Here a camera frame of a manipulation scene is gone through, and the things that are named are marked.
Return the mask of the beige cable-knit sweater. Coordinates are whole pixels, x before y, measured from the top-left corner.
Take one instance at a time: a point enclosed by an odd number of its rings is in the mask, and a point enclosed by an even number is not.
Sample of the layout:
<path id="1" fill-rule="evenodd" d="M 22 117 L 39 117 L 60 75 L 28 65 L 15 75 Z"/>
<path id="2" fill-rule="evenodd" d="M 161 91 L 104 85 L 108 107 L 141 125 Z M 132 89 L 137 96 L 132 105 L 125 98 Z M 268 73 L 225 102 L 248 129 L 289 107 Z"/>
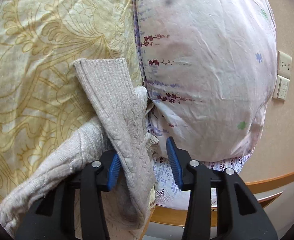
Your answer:
<path id="1" fill-rule="evenodd" d="M 139 239 L 150 217 L 155 176 L 151 157 L 158 139 L 146 130 L 147 90 L 131 83 L 124 59 L 74 61 L 95 117 L 44 159 L 0 204 L 0 224 L 14 236 L 31 205 L 63 179 L 114 148 L 124 175 L 103 196 L 112 239 Z"/>

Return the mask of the wooden headboard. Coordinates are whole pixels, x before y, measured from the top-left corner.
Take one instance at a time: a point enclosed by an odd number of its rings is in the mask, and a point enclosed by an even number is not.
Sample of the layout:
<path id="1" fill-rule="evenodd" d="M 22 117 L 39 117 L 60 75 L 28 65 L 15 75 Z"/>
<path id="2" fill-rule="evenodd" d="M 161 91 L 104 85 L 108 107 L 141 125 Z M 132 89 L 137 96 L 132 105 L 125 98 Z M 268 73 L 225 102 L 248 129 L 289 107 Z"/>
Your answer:
<path id="1" fill-rule="evenodd" d="M 186 171 L 191 181 L 184 176 L 178 181 L 191 190 L 189 209 L 156 207 L 149 219 L 150 225 L 164 229 L 161 236 L 173 235 L 181 226 L 182 239 L 210 239 L 211 229 L 217 230 L 216 239 L 278 238 L 264 211 L 272 197 L 258 201 L 253 194 L 293 182 L 294 172 L 246 185 L 230 168 L 218 172 L 189 165 Z"/>

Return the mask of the lavender floral pillow underneath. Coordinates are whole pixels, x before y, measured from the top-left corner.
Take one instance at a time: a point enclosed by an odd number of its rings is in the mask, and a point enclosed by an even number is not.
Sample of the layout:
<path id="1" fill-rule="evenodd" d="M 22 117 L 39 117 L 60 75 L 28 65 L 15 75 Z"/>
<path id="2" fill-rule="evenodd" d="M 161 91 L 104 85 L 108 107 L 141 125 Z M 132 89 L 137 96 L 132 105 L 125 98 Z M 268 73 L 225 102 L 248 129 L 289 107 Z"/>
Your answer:
<path id="1" fill-rule="evenodd" d="M 205 162 L 204 165 L 213 170 L 223 171 L 233 168 L 237 173 L 241 171 L 246 161 L 251 157 L 249 154 L 216 162 Z M 159 206 L 175 210 L 187 210 L 190 199 L 190 191 L 181 191 L 174 181 L 170 162 L 167 158 L 154 156 L 152 160 L 155 183 L 155 203 Z"/>

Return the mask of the pink floral pillow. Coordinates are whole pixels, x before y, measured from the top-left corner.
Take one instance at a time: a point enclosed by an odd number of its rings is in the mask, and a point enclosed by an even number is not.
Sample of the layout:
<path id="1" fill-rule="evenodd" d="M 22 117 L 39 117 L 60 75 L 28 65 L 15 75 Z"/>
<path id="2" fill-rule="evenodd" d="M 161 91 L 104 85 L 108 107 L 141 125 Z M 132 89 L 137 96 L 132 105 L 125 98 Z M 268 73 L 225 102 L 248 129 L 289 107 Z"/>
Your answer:
<path id="1" fill-rule="evenodd" d="M 201 161 L 250 155 L 277 74 L 268 0 L 136 0 L 150 130 Z"/>

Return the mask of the yellow patterned bed cover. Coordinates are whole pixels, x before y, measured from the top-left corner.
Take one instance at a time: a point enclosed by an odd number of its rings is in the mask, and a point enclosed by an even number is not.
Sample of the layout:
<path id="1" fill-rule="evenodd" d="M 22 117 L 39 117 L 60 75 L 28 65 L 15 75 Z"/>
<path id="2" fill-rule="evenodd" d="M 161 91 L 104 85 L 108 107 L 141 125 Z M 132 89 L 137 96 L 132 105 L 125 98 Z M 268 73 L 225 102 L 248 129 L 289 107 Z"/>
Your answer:
<path id="1" fill-rule="evenodd" d="M 95 111 L 73 63 L 124 58 L 143 83 L 133 0 L 0 0 L 0 204 Z"/>

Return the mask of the white wall switch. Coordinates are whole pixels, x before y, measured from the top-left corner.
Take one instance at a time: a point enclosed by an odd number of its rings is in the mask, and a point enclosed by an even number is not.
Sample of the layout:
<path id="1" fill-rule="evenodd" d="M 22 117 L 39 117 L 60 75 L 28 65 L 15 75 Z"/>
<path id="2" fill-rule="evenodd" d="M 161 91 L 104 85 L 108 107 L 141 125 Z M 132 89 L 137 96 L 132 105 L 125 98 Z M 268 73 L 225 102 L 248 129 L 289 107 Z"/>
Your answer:
<path id="1" fill-rule="evenodd" d="M 286 77 L 277 76 L 276 87 L 274 94 L 272 95 L 273 99 L 285 101 L 287 99 L 288 89 L 289 89 L 290 80 Z"/>

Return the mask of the white wall socket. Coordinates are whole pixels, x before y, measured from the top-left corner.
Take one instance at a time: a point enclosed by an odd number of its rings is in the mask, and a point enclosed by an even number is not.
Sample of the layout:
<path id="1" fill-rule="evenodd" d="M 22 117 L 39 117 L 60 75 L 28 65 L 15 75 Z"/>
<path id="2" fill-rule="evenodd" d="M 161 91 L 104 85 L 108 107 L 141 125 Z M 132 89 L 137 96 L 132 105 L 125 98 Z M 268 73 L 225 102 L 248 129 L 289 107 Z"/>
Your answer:
<path id="1" fill-rule="evenodd" d="M 278 75 L 290 79 L 292 69 L 292 57 L 282 51 L 278 51 Z"/>

